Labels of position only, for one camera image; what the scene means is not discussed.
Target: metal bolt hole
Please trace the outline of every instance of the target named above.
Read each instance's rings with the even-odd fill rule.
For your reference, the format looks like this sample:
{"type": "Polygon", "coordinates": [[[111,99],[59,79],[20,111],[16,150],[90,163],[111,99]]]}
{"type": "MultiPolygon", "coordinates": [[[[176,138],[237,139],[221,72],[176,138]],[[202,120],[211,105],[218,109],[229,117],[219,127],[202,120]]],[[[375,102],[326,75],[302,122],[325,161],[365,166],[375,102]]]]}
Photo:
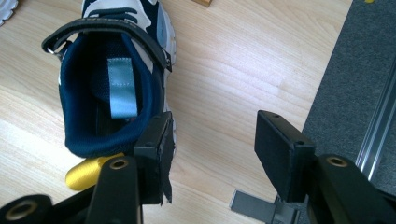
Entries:
{"type": "Polygon", "coordinates": [[[347,167],[347,162],[338,157],[329,157],[327,158],[327,162],[333,166],[347,167]]]}
{"type": "Polygon", "coordinates": [[[32,200],[25,200],[11,209],[6,213],[6,220],[15,221],[27,217],[37,209],[37,203],[32,200]]]}
{"type": "Polygon", "coordinates": [[[113,170],[119,170],[119,169],[124,168],[127,165],[128,165],[128,161],[119,159],[119,160],[111,162],[110,168],[113,170]]]}

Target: gray mat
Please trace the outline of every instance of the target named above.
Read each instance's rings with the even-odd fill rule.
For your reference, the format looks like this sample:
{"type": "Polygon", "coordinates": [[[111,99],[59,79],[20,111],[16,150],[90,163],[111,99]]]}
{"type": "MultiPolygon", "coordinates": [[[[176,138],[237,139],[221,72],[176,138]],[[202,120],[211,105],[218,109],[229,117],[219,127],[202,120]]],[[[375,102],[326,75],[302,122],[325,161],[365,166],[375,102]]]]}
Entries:
{"type": "MultiPolygon", "coordinates": [[[[355,161],[396,56],[396,1],[355,0],[337,40],[303,133],[317,154],[355,161]]],[[[373,183],[396,194],[396,124],[373,183]]],[[[303,217],[300,223],[308,223],[303,217]]]]}

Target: black strap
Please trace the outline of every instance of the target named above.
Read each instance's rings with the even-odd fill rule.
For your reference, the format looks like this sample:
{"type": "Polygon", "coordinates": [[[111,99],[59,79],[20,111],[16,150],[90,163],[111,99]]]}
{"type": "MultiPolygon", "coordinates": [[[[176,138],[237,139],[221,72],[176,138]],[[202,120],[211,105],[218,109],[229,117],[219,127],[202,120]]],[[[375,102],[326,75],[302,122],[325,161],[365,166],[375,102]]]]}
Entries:
{"type": "Polygon", "coordinates": [[[127,34],[138,41],[148,51],[151,59],[162,68],[167,62],[162,48],[148,33],[132,22],[106,18],[83,18],[71,21],[47,37],[41,48],[47,53],[58,49],[71,35],[81,32],[118,32],[127,34]]]}

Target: yellow clip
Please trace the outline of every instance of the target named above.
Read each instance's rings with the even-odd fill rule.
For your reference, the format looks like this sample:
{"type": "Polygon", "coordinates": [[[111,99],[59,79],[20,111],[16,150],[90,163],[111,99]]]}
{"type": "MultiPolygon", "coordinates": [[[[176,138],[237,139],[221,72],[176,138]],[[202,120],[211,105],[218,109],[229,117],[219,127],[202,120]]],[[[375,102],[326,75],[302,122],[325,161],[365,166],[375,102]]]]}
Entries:
{"type": "Polygon", "coordinates": [[[84,190],[95,185],[103,164],[110,159],[120,156],[123,156],[123,153],[82,161],[67,172],[65,179],[66,185],[73,190],[84,190]]]}

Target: sneaker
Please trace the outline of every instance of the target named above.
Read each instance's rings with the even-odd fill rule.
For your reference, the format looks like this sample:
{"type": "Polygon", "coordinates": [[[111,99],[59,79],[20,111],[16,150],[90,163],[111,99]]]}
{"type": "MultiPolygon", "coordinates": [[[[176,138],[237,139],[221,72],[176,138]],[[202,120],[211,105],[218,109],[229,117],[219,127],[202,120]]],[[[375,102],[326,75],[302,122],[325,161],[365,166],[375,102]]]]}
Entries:
{"type": "Polygon", "coordinates": [[[149,120],[169,110],[165,89],[176,42],[158,0],[85,0],[82,18],[42,48],[62,62],[65,145],[77,156],[127,152],[149,120]],[[67,40],[73,34],[75,41],[67,40]]]}
{"type": "Polygon", "coordinates": [[[0,0],[0,26],[11,17],[13,13],[12,10],[17,7],[17,5],[17,0],[0,0]]]}

